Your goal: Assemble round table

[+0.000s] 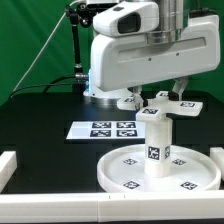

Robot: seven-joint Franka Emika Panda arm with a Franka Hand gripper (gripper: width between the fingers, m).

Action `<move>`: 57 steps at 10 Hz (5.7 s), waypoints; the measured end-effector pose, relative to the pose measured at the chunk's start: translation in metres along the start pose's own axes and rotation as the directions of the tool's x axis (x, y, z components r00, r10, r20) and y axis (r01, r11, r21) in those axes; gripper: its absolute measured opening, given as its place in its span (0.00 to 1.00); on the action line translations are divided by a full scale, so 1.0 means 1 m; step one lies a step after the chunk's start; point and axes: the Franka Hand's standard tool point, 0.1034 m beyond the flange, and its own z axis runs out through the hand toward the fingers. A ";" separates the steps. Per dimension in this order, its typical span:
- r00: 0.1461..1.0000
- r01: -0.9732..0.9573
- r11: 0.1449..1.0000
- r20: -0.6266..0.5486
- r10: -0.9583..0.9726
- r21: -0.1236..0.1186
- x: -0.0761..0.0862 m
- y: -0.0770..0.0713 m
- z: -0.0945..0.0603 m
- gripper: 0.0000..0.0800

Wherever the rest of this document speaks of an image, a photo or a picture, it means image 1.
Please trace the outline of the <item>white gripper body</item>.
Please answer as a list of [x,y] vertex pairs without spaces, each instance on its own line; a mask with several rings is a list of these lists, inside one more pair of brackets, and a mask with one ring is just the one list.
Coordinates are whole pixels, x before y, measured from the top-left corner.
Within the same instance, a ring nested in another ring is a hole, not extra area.
[[91,83],[108,92],[186,77],[220,63],[219,17],[184,1],[123,1],[97,14]]

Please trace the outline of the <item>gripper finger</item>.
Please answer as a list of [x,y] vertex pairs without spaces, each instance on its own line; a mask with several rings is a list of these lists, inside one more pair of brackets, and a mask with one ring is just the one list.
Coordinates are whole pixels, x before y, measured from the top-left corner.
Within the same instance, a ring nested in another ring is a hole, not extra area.
[[137,110],[140,110],[143,107],[143,99],[141,97],[142,87],[141,86],[135,86],[133,88],[133,98],[135,103],[135,108]]
[[181,78],[177,78],[175,80],[175,84],[173,86],[172,91],[178,95],[179,100],[182,99],[182,94],[183,94],[185,88],[187,87],[188,82],[189,82],[188,77],[181,77]]

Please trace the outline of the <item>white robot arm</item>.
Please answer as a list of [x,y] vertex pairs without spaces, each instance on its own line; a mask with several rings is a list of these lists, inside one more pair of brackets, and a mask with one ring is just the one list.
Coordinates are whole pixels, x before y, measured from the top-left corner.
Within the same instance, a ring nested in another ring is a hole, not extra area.
[[216,69],[219,17],[191,18],[187,2],[123,0],[96,14],[84,96],[134,110],[143,85]]

